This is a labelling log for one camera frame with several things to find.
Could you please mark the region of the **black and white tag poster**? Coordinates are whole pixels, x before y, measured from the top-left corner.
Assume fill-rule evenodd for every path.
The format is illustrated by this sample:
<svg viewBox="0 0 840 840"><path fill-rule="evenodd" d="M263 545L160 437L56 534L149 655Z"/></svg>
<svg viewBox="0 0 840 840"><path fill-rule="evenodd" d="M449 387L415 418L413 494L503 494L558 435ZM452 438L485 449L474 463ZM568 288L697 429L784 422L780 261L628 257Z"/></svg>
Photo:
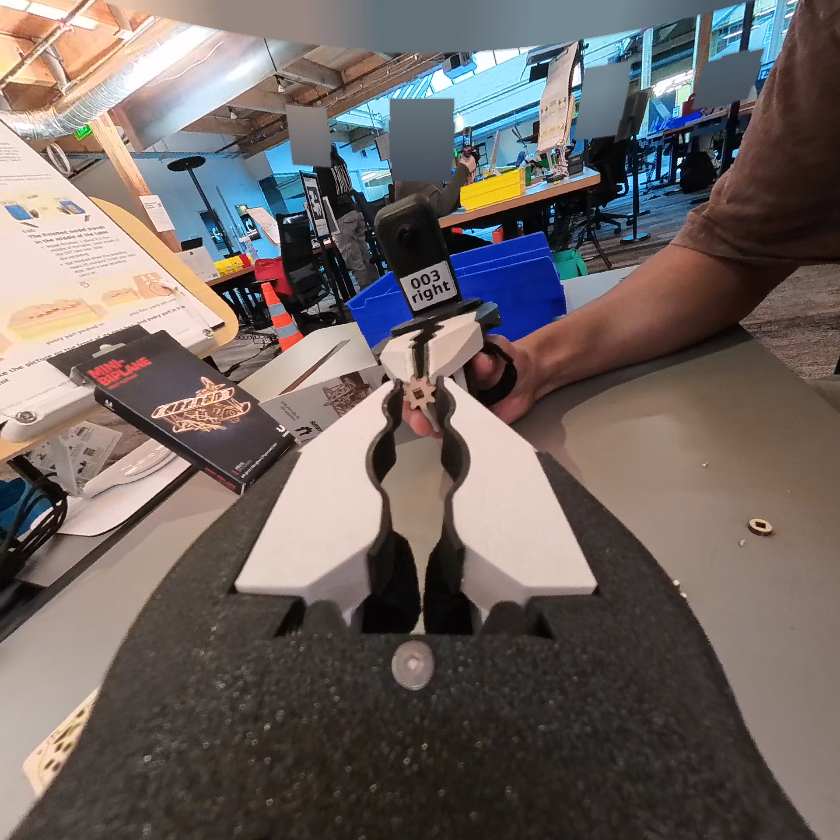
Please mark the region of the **black and white tag poster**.
<svg viewBox="0 0 840 840"><path fill-rule="evenodd" d="M299 175L313 232L316 239L322 242L324 239L330 238L331 233L319 179L313 172L301 171Z"/></svg>

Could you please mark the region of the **black model kit box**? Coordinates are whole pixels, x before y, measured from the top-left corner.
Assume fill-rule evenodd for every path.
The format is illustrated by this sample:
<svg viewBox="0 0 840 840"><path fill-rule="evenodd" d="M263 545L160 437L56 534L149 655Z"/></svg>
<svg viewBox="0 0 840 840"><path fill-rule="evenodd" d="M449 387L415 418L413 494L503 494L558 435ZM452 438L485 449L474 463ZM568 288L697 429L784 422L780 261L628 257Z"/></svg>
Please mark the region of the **black model kit box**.
<svg viewBox="0 0 840 840"><path fill-rule="evenodd" d="M67 355L96 402L242 495L296 440L237 383L168 332L130 328Z"/></svg>

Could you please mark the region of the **wooden instruction board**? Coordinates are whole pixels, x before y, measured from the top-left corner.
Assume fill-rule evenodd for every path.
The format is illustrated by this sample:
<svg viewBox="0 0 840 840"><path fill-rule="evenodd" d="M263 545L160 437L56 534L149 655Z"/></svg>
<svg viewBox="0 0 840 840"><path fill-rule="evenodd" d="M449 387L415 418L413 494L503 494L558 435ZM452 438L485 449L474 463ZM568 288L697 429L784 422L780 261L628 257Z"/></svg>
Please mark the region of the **wooden instruction board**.
<svg viewBox="0 0 840 840"><path fill-rule="evenodd" d="M172 252L157 235L139 219L117 205L99 198L92 198L121 230L142 248L178 286L175 298L181 301L189 295L196 300L189 312L202 326L192 328L189 338L182 343L199 358L205 358L230 343L237 334L238 321L231 307L207 283L197 276Z"/></svg>

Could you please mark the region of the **printed instruction sheet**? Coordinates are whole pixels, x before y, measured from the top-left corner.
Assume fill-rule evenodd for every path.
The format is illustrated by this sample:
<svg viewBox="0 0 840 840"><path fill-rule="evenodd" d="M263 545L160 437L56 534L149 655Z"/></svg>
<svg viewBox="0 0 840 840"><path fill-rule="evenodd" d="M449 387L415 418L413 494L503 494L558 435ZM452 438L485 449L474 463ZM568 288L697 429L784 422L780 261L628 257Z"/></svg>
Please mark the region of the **printed instruction sheet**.
<svg viewBox="0 0 840 840"><path fill-rule="evenodd" d="M202 326L172 278L6 125L1 130L1 412L65 390L49 359L135 324Z"/></svg>

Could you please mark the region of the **plywood parts sheet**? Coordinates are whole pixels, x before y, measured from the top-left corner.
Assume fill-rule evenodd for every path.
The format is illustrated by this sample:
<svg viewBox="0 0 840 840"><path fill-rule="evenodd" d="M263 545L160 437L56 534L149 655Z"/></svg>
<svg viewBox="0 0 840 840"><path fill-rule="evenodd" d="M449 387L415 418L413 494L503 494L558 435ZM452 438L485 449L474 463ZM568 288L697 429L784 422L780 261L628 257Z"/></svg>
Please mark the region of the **plywood parts sheet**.
<svg viewBox="0 0 840 840"><path fill-rule="evenodd" d="M100 688L94 689L48 737L29 754L23 764L24 777L39 798L49 788L77 746Z"/></svg>

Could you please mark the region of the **grey desk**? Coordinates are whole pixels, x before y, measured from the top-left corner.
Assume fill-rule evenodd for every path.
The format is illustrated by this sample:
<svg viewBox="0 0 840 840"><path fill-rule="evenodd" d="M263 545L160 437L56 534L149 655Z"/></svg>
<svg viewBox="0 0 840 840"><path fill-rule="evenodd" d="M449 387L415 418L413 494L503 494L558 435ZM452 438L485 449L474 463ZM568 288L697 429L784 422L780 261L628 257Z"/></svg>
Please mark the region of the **grey desk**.
<svg viewBox="0 0 840 840"><path fill-rule="evenodd" d="M814 833L838 838L838 412L734 330L567 386L516 430L679 581L767 764ZM2 838L35 800L29 754L235 501L189 478L2 642Z"/></svg>

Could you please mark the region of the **white board stand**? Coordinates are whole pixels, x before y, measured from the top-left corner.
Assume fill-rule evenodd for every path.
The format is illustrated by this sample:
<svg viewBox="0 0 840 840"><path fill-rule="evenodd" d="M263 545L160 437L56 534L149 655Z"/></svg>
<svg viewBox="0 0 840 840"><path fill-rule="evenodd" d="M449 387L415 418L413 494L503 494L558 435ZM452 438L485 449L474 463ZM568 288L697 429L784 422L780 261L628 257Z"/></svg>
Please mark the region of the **white board stand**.
<svg viewBox="0 0 840 840"><path fill-rule="evenodd" d="M60 436L69 427L84 421L98 407L91 385L73 385L38 399L13 416L4 416L2 460L9 462L14 471L37 492L57 501L66 497L92 499L107 490L136 484L176 460L175 454L162 445L140 448L129 458L126 466L111 467L79 489L69 450ZM57 483L29 463L25 456L44 442L49 444L52 463L58 468Z"/></svg>

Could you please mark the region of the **person's right forearm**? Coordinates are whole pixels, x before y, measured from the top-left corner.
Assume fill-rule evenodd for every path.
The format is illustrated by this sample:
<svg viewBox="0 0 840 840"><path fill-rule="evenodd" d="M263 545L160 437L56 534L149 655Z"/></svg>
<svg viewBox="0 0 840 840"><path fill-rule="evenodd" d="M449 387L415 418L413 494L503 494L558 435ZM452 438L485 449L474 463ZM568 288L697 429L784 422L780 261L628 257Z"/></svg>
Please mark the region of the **person's right forearm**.
<svg viewBox="0 0 840 840"><path fill-rule="evenodd" d="M838 262L838 83L838 2L799 2L735 162L668 246L557 321L538 399L708 338Z"/></svg>

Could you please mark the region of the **blue plastic bin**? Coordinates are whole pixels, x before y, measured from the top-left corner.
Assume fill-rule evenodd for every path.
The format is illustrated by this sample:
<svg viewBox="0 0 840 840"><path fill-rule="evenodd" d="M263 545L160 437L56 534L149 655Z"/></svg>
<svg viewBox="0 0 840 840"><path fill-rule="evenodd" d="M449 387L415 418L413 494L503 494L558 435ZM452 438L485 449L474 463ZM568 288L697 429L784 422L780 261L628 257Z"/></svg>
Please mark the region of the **blue plastic bin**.
<svg viewBox="0 0 840 840"><path fill-rule="evenodd" d="M494 330L519 340L566 313L564 289L544 233L510 239L452 255L465 298L498 305ZM386 273L348 302L353 319L372 347L412 317L393 273Z"/></svg>

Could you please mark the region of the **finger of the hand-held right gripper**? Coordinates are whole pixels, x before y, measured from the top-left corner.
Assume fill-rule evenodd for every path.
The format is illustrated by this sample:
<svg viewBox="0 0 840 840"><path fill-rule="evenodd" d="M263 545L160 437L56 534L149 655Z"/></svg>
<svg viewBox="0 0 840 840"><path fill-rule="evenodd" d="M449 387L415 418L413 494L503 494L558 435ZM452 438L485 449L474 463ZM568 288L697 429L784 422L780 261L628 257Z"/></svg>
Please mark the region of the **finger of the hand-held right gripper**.
<svg viewBox="0 0 840 840"><path fill-rule="evenodd" d="M438 378L461 370L484 345L476 317L429 318L422 326L422 389L434 394Z"/></svg>
<svg viewBox="0 0 840 840"><path fill-rule="evenodd" d="M424 375L424 345L416 347L421 338L422 330L414 329L392 336L383 345L380 364L393 381L404 384L413 376Z"/></svg>

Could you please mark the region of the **white instruction booklet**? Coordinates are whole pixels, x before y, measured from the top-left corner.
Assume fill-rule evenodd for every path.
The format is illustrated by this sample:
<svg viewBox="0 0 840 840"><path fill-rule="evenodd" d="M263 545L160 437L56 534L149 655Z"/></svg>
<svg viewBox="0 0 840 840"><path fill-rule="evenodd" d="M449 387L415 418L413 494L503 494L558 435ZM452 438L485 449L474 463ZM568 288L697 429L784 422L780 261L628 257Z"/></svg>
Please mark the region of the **white instruction booklet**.
<svg viewBox="0 0 840 840"><path fill-rule="evenodd" d="M294 391L261 402L260 407L283 426L300 445L317 438L384 382L380 365L324 380L316 377Z"/></svg>

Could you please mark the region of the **silver ventilation duct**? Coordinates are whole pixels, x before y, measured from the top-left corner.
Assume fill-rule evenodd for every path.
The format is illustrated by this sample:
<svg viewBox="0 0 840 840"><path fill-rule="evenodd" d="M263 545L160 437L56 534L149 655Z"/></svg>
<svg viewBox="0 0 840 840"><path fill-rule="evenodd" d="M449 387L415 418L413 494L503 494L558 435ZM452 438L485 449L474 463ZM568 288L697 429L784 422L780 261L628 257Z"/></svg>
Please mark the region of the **silver ventilation duct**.
<svg viewBox="0 0 840 840"><path fill-rule="evenodd" d="M314 48L159 18L65 97L40 109L2 112L2 122L23 140L49 140L117 109L130 141L143 149Z"/></svg>

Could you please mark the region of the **person's right hand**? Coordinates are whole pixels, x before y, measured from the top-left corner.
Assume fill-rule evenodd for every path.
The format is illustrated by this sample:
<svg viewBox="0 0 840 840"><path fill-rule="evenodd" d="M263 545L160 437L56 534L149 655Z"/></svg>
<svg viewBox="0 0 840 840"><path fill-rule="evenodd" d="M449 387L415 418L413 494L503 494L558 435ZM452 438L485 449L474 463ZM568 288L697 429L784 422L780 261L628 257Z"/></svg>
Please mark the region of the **person's right hand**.
<svg viewBox="0 0 840 840"><path fill-rule="evenodd" d="M516 342L502 337L490 338L493 345L510 358L517 373L517 382L511 393L490 407L491 412L504 424L515 423L538 399L538 389L543 378L543 345L546 340L550 340L553 328L559 325L558 322L553 323ZM488 391L501 382L506 365L498 354L482 350L467 363L466 372L471 375L477 390Z"/></svg>

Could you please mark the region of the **printed leaflet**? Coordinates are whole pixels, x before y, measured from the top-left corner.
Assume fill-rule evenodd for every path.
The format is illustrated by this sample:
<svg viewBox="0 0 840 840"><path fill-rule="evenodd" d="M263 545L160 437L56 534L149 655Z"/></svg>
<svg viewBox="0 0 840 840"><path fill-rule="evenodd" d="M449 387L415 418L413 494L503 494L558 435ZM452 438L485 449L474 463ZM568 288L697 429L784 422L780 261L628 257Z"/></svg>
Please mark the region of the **printed leaflet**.
<svg viewBox="0 0 840 840"><path fill-rule="evenodd" d="M82 422L51 437L27 453L29 463L54 480L71 497L104 467L122 433L114 428Z"/></svg>

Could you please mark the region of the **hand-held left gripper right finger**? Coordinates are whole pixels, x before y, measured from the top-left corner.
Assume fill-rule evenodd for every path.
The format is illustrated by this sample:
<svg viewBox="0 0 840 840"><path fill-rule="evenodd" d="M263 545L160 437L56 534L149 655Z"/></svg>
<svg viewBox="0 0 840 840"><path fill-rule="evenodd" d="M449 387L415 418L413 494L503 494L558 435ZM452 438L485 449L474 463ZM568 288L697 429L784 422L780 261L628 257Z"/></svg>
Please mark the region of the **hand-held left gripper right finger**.
<svg viewBox="0 0 840 840"><path fill-rule="evenodd" d="M429 556L427 634L471 634L500 604L593 595L597 583L537 450L450 379L438 381L451 487Z"/></svg>

